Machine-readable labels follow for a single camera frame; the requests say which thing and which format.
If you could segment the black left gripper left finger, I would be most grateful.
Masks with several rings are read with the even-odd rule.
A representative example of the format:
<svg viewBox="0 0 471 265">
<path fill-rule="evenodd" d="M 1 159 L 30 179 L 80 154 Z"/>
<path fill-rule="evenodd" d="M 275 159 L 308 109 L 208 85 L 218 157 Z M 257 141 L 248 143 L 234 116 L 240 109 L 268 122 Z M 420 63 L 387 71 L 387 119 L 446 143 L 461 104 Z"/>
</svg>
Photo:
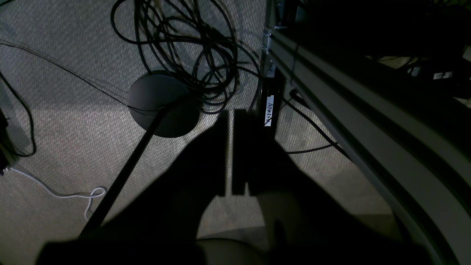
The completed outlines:
<svg viewBox="0 0 471 265">
<path fill-rule="evenodd" d="M 225 195 L 228 112 L 191 141 L 123 211 L 77 239 L 47 243 L 39 265 L 204 265 L 196 236 Z"/>
</svg>

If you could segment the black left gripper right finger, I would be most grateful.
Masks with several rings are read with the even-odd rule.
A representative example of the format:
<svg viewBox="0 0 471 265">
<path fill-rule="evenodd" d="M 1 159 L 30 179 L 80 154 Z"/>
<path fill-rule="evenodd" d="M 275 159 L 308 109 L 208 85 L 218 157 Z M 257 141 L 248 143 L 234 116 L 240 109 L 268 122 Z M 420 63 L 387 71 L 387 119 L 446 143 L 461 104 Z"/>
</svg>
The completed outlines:
<svg viewBox="0 0 471 265">
<path fill-rule="evenodd" d="M 420 245 L 383 236 L 348 213 L 266 136 L 234 111 L 233 193 L 248 191 L 264 218 L 270 265 L 429 265 Z"/>
</svg>

